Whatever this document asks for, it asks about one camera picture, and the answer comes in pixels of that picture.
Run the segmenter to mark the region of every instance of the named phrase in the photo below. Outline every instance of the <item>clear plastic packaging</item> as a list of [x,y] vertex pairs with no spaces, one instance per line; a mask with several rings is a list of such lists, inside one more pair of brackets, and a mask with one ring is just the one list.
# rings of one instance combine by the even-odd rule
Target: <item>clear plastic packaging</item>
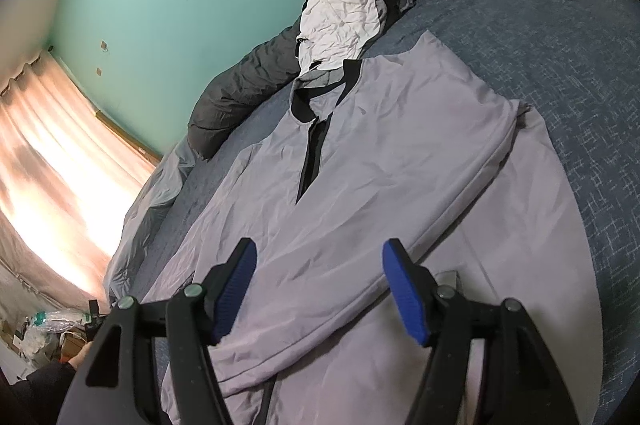
[[31,325],[44,333],[64,333],[72,328],[82,328],[91,321],[89,313],[80,310],[58,310],[36,313]]

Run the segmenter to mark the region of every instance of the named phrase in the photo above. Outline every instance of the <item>wooden trim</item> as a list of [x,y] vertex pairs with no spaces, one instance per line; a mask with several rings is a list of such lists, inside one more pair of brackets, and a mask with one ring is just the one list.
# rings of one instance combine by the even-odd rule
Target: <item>wooden trim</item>
[[102,122],[102,124],[111,132],[122,138],[133,150],[138,152],[138,154],[149,161],[149,163],[151,163],[154,167],[157,167],[159,165],[162,156],[159,156],[141,141],[135,139],[132,135],[130,135],[122,127],[117,125],[116,122],[114,122],[101,110],[97,110],[95,112],[95,118]]

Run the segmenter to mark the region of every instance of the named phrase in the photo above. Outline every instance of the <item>blue gripper pad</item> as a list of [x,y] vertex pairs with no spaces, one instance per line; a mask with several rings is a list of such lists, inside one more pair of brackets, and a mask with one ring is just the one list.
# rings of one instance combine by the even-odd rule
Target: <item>blue gripper pad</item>
[[215,322],[212,335],[215,343],[231,332],[244,295],[249,288],[251,278],[254,276],[258,252],[255,243],[251,240],[248,241],[249,243],[244,248],[238,264],[226,280],[225,287],[214,306]]
[[382,248],[382,267],[402,317],[404,329],[420,345],[426,346],[430,332],[427,328],[424,305],[390,241]]

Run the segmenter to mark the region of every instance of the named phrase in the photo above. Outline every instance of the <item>silver screw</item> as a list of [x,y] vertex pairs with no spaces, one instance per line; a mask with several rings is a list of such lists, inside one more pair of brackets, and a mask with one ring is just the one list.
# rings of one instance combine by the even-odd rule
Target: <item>silver screw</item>
[[520,304],[519,301],[517,301],[516,299],[507,299],[504,301],[504,306],[509,310],[509,311],[520,311],[522,309],[522,304]]
[[200,284],[189,284],[184,289],[184,295],[186,297],[197,297],[202,293],[202,286]]
[[136,301],[133,297],[127,295],[118,301],[118,307],[121,310],[128,310],[130,307],[133,306],[133,304],[135,304],[135,302]]
[[436,293],[441,299],[452,299],[456,295],[456,291],[447,285],[438,286]]

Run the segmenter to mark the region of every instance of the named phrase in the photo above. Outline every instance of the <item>bed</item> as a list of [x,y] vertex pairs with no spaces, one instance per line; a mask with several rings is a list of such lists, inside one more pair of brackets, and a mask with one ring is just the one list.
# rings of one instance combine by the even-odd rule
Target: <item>bed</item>
[[[409,50],[427,29],[491,88],[534,105],[564,166],[593,259],[604,330],[594,419],[612,416],[640,370],[638,0],[418,0],[365,56]],[[276,127],[290,86],[259,105],[184,185],[146,250],[130,294],[145,296],[239,151]],[[166,346],[157,344],[159,375]]]

